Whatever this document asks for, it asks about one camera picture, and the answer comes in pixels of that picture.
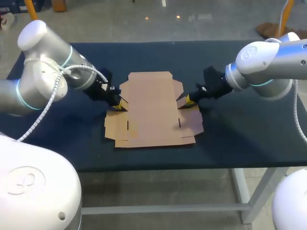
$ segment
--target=robotic arm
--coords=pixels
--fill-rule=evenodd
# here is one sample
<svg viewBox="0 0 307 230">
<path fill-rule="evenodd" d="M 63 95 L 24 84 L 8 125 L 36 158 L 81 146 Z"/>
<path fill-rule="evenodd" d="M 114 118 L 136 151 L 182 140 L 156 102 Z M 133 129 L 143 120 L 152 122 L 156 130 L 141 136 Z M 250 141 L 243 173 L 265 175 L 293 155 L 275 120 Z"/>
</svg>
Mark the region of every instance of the robotic arm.
<svg viewBox="0 0 307 230">
<path fill-rule="evenodd" d="M 291 89 L 292 79 L 307 79 L 307 39 L 299 40 L 290 32 L 279 40 L 253 42 L 238 53 L 225 73 L 213 67 L 204 70 L 204 85 L 190 93 L 185 106 L 193 106 L 202 98 L 219 98 L 232 90 L 253 87 L 259 96 L 276 100 Z"/>
<path fill-rule="evenodd" d="M 92 71 L 95 67 L 43 21 L 29 23 L 19 35 L 18 46 L 25 55 L 24 71 L 19 80 L 0 81 L 0 113 L 23 116 L 45 107 L 61 70 L 65 78 L 59 80 L 54 101 L 62 99 L 70 85 L 92 100 L 120 104 L 120 90 L 110 85 L 112 74 L 105 69 L 104 78 Z M 76 68 L 65 71 L 70 66 Z"/>
</svg>

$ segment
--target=cardboard flap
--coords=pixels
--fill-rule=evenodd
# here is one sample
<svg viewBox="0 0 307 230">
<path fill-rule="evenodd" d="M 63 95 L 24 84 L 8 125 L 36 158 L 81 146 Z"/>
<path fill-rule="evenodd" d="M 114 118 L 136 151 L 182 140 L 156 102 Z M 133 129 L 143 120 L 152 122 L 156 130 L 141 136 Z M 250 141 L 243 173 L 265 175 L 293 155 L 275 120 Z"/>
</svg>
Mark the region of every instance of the cardboard flap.
<svg viewBox="0 0 307 230">
<path fill-rule="evenodd" d="M 122 83 L 119 88 L 121 89 L 120 96 L 123 98 L 126 102 L 129 101 L 128 96 L 129 96 L 129 83 L 128 81 Z"/>
<path fill-rule="evenodd" d="M 177 80 L 173 80 L 175 99 L 177 100 L 183 94 L 183 85 Z"/>
<path fill-rule="evenodd" d="M 105 118 L 105 137 L 128 140 L 127 112 L 108 111 Z"/>
<path fill-rule="evenodd" d="M 182 137 L 190 137 L 203 132 L 202 116 L 198 106 L 179 109 L 178 114 Z"/>
<path fill-rule="evenodd" d="M 128 102 L 126 102 L 125 99 L 122 98 L 120 103 L 121 103 L 121 106 L 128 111 L 128 109 L 129 109 Z"/>
<path fill-rule="evenodd" d="M 137 79 L 137 80 L 147 78 L 147 79 L 152 79 L 154 81 L 158 81 L 158 80 L 165 81 L 165 80 L 172 80 L 173 75 L 168 71 L 163 71 L 163 72 L 133 72 L 133 73 L 130 73 L 128 75 L 128 80 L 131 80 L 132 78 Z"/>
<path fill-rule="evenodd" d="M 154 147 L 154 146 L 169 146 L 169 145 L 187 145 L 195 143 L 194 136 L 184 138 L 169 138 L 169 139 L 147 139 L 141 143 L 133 140 L 116 140 L 115 147 L 117 148 L 137 148 L 137 147 Z"/>
<path fill-rule="evenodd" d="M 183 97 L 183 98 L 180 98 L 177 102 L 177 108 L 181 108 L 183 107 L 186 103 L 187 103 L 187 100 L 186 100 L 186 97 Z"/>
</svg>

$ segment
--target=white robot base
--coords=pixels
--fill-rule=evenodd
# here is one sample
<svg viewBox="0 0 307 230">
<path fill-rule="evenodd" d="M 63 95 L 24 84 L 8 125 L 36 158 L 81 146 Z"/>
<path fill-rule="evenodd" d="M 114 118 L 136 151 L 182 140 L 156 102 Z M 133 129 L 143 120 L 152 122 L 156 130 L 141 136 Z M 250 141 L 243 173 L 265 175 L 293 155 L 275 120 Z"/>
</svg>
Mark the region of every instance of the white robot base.
<svg viewBox="0 0 307 230">
<path fill-rule="evenodd" d="M 287 176 L 277 187 L 272 216 L 277 230 L 307 229 L 307 169 Z"/>
<path fill-rule="evenodd" d="M 0 136 L 0 229 L 80 230 L 81 184 L 61 155 Z"/>
</svg>

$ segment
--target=metal table leg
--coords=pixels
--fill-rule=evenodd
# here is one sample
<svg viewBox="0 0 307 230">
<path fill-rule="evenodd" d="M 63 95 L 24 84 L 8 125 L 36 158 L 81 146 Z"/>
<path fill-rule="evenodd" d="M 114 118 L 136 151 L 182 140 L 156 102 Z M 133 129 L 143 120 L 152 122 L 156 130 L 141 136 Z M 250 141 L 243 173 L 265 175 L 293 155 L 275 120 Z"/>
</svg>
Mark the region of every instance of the metal table leg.
<svg viewBox="0 0 307 230">
<path fill-rule="evenodd" d="M 249 200 L 250 210 L 242 212 L 242 221 L 244 224 L 251 224 L 259 214 L 267 200 L 275 191 L 279 182 L 287 173 L 288 167 L 285 168 L 268 168 L 260 180 L 255 192 Z"/>
</svg>

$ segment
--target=flat cardboard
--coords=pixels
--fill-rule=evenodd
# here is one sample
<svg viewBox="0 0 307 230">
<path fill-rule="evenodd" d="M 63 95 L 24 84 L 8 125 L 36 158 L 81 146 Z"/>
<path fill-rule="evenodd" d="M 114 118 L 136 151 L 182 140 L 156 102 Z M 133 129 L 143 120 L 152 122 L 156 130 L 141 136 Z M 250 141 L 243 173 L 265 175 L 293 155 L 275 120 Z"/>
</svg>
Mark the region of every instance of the flat cardboard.
<svg viewBox="0 0 307 230">
<path fill-rule="evenodd" d="M 127 112 L 108 111 L 105 119 L 105 137 L 114 139 L 115 147 L 191 144 L 203 132 L 197 106 L 177 109 L 183 86 L 170 72 L 131 73 L 120 89 Z"/>
</svg>

